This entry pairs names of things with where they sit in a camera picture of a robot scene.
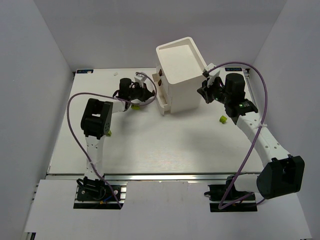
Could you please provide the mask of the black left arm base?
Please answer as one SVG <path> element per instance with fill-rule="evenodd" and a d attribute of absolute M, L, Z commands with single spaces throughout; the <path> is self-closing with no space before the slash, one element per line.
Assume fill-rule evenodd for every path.
<path fill-rule="evenodd" d="M 120 210 L 126 198 L 127 186 L 110 187 L 101 180 L 84 177 L 76 180 L 77 188 L 73 208 L 82 210 Z"/>

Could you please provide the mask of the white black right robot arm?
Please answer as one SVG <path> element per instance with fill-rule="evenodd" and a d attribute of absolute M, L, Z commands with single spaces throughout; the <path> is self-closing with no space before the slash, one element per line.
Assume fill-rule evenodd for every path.
<path fill-rule="evenodd" d="M 260 157 L 259 174 L 243 173 L 228 177 L 223 199 L 237 199 L 240 192 L 259 193 L 264 199 L 297 193 L 301 190 L 305 162 L 291 155 L 262 123 L 264 114 L 246 98 L 246 81 L 242 74 L 231 72 L 222 80 L 219 73 L 205 73 L 197 92 L 206 103 L 223 104 L 226 115 L 251 142 L 250 150 Z"/>

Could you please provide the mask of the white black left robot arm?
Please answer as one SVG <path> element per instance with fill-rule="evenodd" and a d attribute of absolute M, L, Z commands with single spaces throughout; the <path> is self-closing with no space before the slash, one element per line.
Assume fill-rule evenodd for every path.
<path fill-rule="evenodd" d="M 119 89 L 112 95 L 113 101 L 100 101 L 90 98 L 85 107 L 80 127 L 86 141 L 87 164 L 85 177 L 100 180 L 103 171 L 103 146 L 106 137 L 111 135 L 112 114 L 125 112 L 131 106 L 138 106 L 153 98 L 155 91 L 149 91 L 145 83 L 147 77 L 138 74 L 134 81 L 122 78 Z"/>

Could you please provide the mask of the white bottom drawer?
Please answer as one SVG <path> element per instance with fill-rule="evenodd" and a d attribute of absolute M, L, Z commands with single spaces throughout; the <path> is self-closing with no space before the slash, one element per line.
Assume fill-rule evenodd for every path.
<path fill-rule="evenodd" d="M 170 113 L 171 106 L 167 103 L 165 97 L 163 95 L 157 94 L 157 107 L 161 115 L 165 115 Z"/>

